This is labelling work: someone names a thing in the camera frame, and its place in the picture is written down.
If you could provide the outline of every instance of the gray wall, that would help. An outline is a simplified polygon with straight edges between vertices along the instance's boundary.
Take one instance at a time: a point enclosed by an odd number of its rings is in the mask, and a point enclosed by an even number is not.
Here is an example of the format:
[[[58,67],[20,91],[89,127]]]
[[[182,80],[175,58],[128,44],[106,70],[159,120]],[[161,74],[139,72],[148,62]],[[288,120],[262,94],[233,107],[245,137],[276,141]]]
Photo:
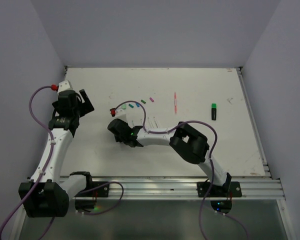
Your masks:
[[[280,0],[32,0],[73,67],[243,66]]]
[[[282,0],[243,68],[274,177],[300,239],[300,0]]]
[[[46,134],[29,114],[29,98],[62,75],[63,65],[31,2],[0,0],[0,224],[20,200],[19,184],[33,173],[43,150]],[[35,99],[39,119],[48,120],[55,97],[46,90]]]

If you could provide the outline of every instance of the purple cable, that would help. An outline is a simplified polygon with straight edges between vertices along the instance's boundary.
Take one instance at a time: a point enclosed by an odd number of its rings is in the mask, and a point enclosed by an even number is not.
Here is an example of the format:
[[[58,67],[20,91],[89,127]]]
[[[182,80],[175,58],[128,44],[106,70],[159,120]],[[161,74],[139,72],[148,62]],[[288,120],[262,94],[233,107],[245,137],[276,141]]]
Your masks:
[[[36,90],[31,98],[30,98],[30,101],[29,101],[29,111],[30,111],[30,114],[32,116],[32,118],[38,123],[40,124],[45,130],[47,130],[47,132],[50,134],[50,137],[51,139],[54,139],[54,135],[52,134],[52,132],[50,131],[50,129],[44,125],[41,121],[39,121],[36,116],[34,115],[33,111],[32,111],[32,101],[35,97],[35,95],[43,90],[43,89],[51,89],[50,86],[43,86],[43,87],[40,87],[38,90]],[[48,155],[48,158],[42,168],[42,171],[44,172],[51,160],[51,157],[52,157],[52,153],[54,151],[54,145],[51,144],[50,145],[50,152],[49,152],[49,155]],[[0,226],[0,240],[2,239],[2,232],[4,231],[4,228],[5,226],[7,225],[7,223],[9,222],[9,220],[12,218],[12,216],[16,213],[16,211],[21,207],[22,204],[24,204],[24,202],[28,199],[28,197],[32,194],[32,192],[35,190],[36,186],[39,184],[41,178],[42,178],[43,174],[39,174],[39,177],[38,179],[36,180],[36,182],[34,183],[34,185],[32,186],[32,188],[28,191],[28,193],[24,196],[24,198],[17,204],[17,206],[12,210],[12,212],[9,213],[9,215],[5,218],[5,220],[3,221],[2,225]]]
[[[165,131],[148,131],[148,130],[146,129],[146,126],[145,126],[145,124],[146,124],[146,119],[147,119],[146,109],[145,109],[145,107],[144,107],[141,103],[139,103],[139,102],[137,102],[137,101],[134,101],[134,100],[124,101],[124,102],[120,103],[120,104],[115,108],[115,110],[117,110],[121,105],[127,104],[127,103],[135,103],[135,104],[140,105],[140,107],[141,107],[142,110],[143,110],[143,114],[144,114],[144,118],[143,118],[143,122],[142,122],[142,128],[143,128],[143,130],[144,130],[145,132],[147,132],[147,133],[150,133],[150,134],[166,134],[166,133],[171,133],[172,131],[176,130],[177,128],[179,128],[179,127],[181,127],[181,126],[183,126],[183,125],[185,125],[185,124],[201,124],[201,125],[204,125],[204,126],[210,128],[210,129],[212,130],[212,132],[214,133],[214,142],[213,142],[213,144],[212,144],[212,147],[211,147],[211,150],[210,150],[209,156],[208,156],[208,157],[209,157],[209,160],[210,160],[210,164],[211,164],[212,177],[211,177],[211,181],[210,181],[210,186],[209,186],[209,188],[207,189],[207,191],[205,192],[205,194],[204,194],[204,196],[203,196],[203,199],[202,199],[201,204],[200,204],[200,210],[199,210],[199,227],[200,227],[200,231],[201,231],[203,237],[204,237],[206,240],[208,240],[208,238],[207,238],[207,236],[206,236],[206,234],[205,234],[205,231],[204,231],[204,229],[203,229],[203,227],[202,227],[202,212],[203,212],[203,207],[204,207],[205,200],[206,200],[207,196],[209,195],[209,193],[210,193],[210,191],[211,191],[211,189],[212,189],[212,186],[213,186],[213,183],[214,183],[214,179],[215,179],[215,167],[214,167],[214,163],[213,163],[213,161],[212,161],[212,159],[211,159],[211,156],[212,156],[212,153],[213,153],[213,151],[214,151],[214,149],[215,149],[215,147],[216,147],[217,140],[218,140],[218,135],[217,135],[216,130],[215,130],[211,125],[209,125],[209,124],[207,124],[207,123],[205,123],[205,122],[203,122],[203,121],[190,120],[190,121],[184,121],[184,122],[178,124],[177,126],[171,128],[171,129],[168,130],[167,132],[165,132]],[[237,220],[237,219],[234,218],[233,216],[228,216],[228,215],[226,215],[226,216],[227,216],[228,218],[230,218],[230,219],[236,221],[237,223],[239,223],[239,224],[243,227],[243,229],[244,229],[244,231],[245,231],[245,233],[246,233],[247,239],[249,239],[249,233],[248,233],[248,230],[247,230],[246,227],[243,225],[243,223],[241,223],[239,220]]]
[[[109,182],[106,182],[100,186],[96,186],[94,188],[91,188],[91,189],[88,189],[88,190],[84,190],[84,191],[81,191],[80,194],[85,194],[85,193],[89,193],[89,192],[92,192],[94,190],[97,190],[97,189],[101,189],[103,188],[104,186],[107,186],[107,185],[110,185],[110,184],[118,184],[120,185],[120,187],[122,188],[122,193],[121,193],[121,196],[119,198],[119,200],[116,202],[115,205],[113,205],[112,207],[109,207],[108,209],[104,210],[104,211],[100,211],[100,212],[86,212],[86,211],[83,211],[81,213],[84,213],[85,215],[91,215],[91,216],[94,216],[94,215],[100,215],[100,214],[104,214],[106,212],[109,212],[110,210],[114,209],[116,206],[119,205],[119,203],[121,202],[121,199],[122,197],[124,196],[124,186],[118,182],[118,181],[109,181]]]
[[[50,229],[52,223],[54,222],[54,220],[55,220],[55,217],[51,218],[48,226],[45,228],[44,232],[42,233],[41,237],[39,237],[38,240],[41,240],[46,235],[46,233],[49,231],[49,229]]]

